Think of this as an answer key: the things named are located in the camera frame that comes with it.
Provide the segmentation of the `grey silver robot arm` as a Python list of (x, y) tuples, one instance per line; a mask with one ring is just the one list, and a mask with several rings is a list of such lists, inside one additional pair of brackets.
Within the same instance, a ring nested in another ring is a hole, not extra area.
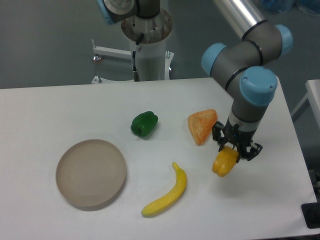
[[(173, 29), (171, 16), (158, 0), (99, 0), (103, 19), (120, 23), (130, 42), (133, 79), (155, 81), (165, 78), (164, 42)], [(236, 148), (238, 158), (255, 158), (262, 146), (253, 136), (272, 101), (277, 76), (265, 64), (289, 52), (293, 45), (290, 30), (270, 24), (250, 0), (217, 0), (215, 5), (241, 38), (228, 47), (211, 45), (202, 55), (201, 66), (232, 98), (225, 124), (209, 128), (212, 138), (223, 149)]]

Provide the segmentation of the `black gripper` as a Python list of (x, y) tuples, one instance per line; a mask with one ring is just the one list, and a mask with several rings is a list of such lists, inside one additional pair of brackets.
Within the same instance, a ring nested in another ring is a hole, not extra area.
[(226, 144), (236, 147), (238, 157), (236, 163), (240, 160), (251, 161), (257, 157), (263, 146), (253, 143), (253, 137), (257, 129), (248, 129), (238, 123), (232, 124), (228, 119), (225, 126), (217, 121), (212, 127), (212, 139), (219, 145), (218, 151), (222, 151)]

